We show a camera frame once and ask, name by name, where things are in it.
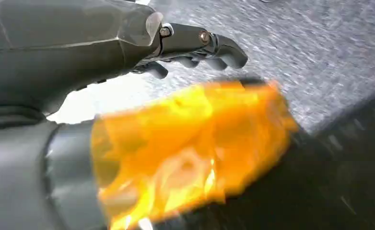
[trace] robotic hand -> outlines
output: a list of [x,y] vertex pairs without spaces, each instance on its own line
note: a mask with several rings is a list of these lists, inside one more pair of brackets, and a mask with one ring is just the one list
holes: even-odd
[[194,68],[205,61],[213,69],[223,70],[228,66],[242,68],[248,60],[233,40],[200,27],[164,24],[159,29],[159,37],[158,49],[139,62],[133,73],[150,72],[160,79],[166,77],[167,70],[156,61],[177,61],[186,68]]
[[191,68],[204,60],[215,69],[246,64],[233,40],[162,19],[123,0],[0,1],[0,104],[49,115],[91,83],[129,72],[164,78],[158,61]]

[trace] translucent orange plastic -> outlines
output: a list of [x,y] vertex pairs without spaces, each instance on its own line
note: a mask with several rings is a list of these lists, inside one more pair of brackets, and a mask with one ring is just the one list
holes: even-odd
[[99,118],[92,155],[111,230],[243,192],[277,163],[296,127],[275,86],[238,82]]

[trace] metal screw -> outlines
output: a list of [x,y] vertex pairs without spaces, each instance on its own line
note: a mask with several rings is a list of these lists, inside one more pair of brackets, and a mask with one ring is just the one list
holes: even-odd
[[210,34],[207,31],[202,31],[199,33],[199,39],[201,42],[205,45],[207,45],[210,42]]
[[169,37],[171,35],[171,30],[168,27],[163,27],[159,29],[159,34],[161,37]]

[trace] gray carpet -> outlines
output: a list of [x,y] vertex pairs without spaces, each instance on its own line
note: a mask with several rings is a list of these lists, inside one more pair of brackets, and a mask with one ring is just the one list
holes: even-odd
[[375,93],[375,0],[152,0],[165,21],[200,25],[231,37],[248,53],[239,71],[185,69],[148,76],[157,98],[195,82],[257,77],[277,80],[306,130]]

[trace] robotic finger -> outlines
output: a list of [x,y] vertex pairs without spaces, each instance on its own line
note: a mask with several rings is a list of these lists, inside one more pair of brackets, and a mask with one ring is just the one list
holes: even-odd
[[150,72],[163,79],[168,71],[157,61],[176,61],[186,68],[195,68],[204,61],[216,70],[227,67],[239,69],[248,61],[248,56],[232,39],[210,33],[201,27],[168,23],[158,30],[158,36],[158,49],[143,59],[133,73]]

